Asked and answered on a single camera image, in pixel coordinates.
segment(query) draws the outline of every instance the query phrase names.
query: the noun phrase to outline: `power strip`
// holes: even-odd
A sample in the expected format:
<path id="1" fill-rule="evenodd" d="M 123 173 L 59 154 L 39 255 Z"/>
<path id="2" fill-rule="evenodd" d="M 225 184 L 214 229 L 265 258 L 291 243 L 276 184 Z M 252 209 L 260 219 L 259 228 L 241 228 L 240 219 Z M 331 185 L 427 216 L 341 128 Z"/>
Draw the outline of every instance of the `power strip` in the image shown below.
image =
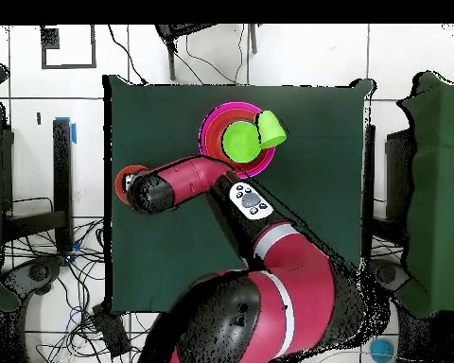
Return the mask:
<path id="1" fill-rule="evenodd" d="M 112 357 L 126 354 L 131 350 L 131 342 L 126 334 L 120 314 L 106 314 L 101 304 L 93 307 L 93 322 L 102 332 L 104 343 Z"/>

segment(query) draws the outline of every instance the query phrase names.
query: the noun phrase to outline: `lime green cup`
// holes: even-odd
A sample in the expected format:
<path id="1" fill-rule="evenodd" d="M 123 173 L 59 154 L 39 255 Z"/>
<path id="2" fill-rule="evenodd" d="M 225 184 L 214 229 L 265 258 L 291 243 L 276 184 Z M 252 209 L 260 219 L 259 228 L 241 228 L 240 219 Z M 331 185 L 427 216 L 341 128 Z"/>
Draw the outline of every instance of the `lime green cup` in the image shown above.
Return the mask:
<path id="1" fill-rule="evenodd" d="M 261 137 L 261 149 L 277 147 L 286 141 L 286 133 L 277 117 L 265 110 L 257 116 L 257 126 Z"/>
<path id="2" fill-rule="evenodd" d="M 222 136 L 222 148 L 236 163 L 249 163 L 262 149 L 276 147 L 286 141 L 286 133 L 276 116 L 269 111 L 257 115 L 256 124 L 235 121 Z"/>
<path id="3" fill-rule="evenodd" d="M 257 127 L 248 121 L 235 121 L 223 132 L 222 147 L 234 162 L 251 162 L 261 151 Z"/>

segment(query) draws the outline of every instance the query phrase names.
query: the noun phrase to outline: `floor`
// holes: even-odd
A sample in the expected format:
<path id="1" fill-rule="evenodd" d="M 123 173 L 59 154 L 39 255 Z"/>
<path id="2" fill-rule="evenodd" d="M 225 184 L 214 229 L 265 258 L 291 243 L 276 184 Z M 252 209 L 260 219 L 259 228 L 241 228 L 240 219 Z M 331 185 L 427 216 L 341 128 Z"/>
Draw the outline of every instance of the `floor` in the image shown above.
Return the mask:
<path id="1" fill-rule="evenodd" d="M 131 53 L 134 68 L 149 83 L 170 83 L 167 52 L 154 26 L 112 26 L 115 39 Z M 228 78 L 247 81 L 247 27 L 239 41 L 242 24 L 222 24 L 190 35 L 190 54 L 206 59 Z M 61 48 L 47 50 L 48 64 L 91 62 L 89 26 L 59 26 Z M 103 88 L 101 75 L 118 74 L 140 83 L 127 54 L 115 44 L 107 26 L 95 26 L 96 68 L 42 69 L 41 35 L 38 26 L 0 26 L 0 63 L 6 65 L 10 79 L 0 85 L 0 101 L 15 131 L 13 154 L 13 192 L 15 199 L 53 198 L 52 120 L 70 117 L 77 126 L 77 142 L 72 145 L 73 199 L 75 226 L 103 217 Z M 437 71 L 454 82 L 454 25 L 269 25 L 256 30 L 258 52 L 250 53 L 249 83 L 252 85 L 309 84 L 346 86 L 357 78 L 372 78 L 376 91 L 371 104 L 371 121 L 376 125 L 375 142 L 375 214 L 384 216 L 386 199 L 384 144 L 388 133 L 403 130 L 409 122 L 395 101 L 410 94 L 412 78 L 421 71 Z M 179 56 L 205 83 L 228 81 L 207 63 L 190 57 L 185 37 L 177 43 Z M 178 84 L 198 84 L 187 66 L 175 59 Z M 43 200 L 18 202 L 14 214 L 46 211 Z M 77 237 L 84 234 L 80 228 Z M 31 237 L 32 245 L 45 240 Z M 4 269 L 17 266 L 30 255 L 24 244 L 9 244 Z M 96 237 L 86 236 L 82 247 L 100 251 Z M 86 261 L 78 259 L 78 267 Z M 90 273 L 102 278 L 103 265 Z M 61 272 L 70 303 L 78 304 L 78 290 L 68 268 Z M 88 279 L 91 305 L 104 296 L 104 281 Z M 31 363 L 44 363 L 38 350 L 48 357 L 51 348 L 63 336 L 70 320 L 70 307 L 64 288 L 55 282 L 52 290 L 34 296 L 26 317 L 26 340 Z M 123 317 L 135 347 L 144 343 L 145 329 L 154 314 L 130 314 Z M 398 322 L 393 309 L 384 337 L 398 340 Z M 369 355 L 370 344 L 349 352 L 320 354 L 303 363 L 375 363 Z M 102 363 L 136 363 L 136 352 L 112 361 L 102 355 Z M 94 357 L 55 359 L 60 363 L 98 363 Z"/>

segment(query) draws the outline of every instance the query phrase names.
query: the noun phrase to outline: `button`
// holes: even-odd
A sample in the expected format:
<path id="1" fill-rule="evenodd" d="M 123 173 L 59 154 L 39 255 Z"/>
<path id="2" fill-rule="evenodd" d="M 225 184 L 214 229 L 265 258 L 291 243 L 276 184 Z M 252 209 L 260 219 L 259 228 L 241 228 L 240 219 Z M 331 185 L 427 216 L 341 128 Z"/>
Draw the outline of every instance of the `button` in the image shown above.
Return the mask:
<path id="1" fill-rule="evenodd" d="M 257 194 L 245 194 L 244 198 L 242 198 L 242 206 L 249 209 L 250 207 L 257 206 L 260 201 L 261 198 Z"/>

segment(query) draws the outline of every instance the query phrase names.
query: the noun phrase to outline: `green table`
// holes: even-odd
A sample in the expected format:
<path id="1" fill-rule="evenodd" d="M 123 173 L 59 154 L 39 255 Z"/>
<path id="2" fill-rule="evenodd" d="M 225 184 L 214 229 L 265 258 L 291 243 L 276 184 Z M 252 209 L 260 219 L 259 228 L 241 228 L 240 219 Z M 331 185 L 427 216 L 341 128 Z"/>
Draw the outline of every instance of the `green table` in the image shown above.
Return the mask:
<path id="1" fill-rule="evenodd" d="M 288 129 L 287 141 L 256 178 L 358 267 L 363 102 L 372 81 L 344 88 L 144 87 L 111 76 L 110 84 L 113 182 L 130 164 L 156 167 L 198 154 L 199 127 L 212 109 L 252 103 Z M 204 196 L 156 216 L 138 215 L 111 196 L 113 310 L 167 311 L 199 276 L 242 265 Z"/>

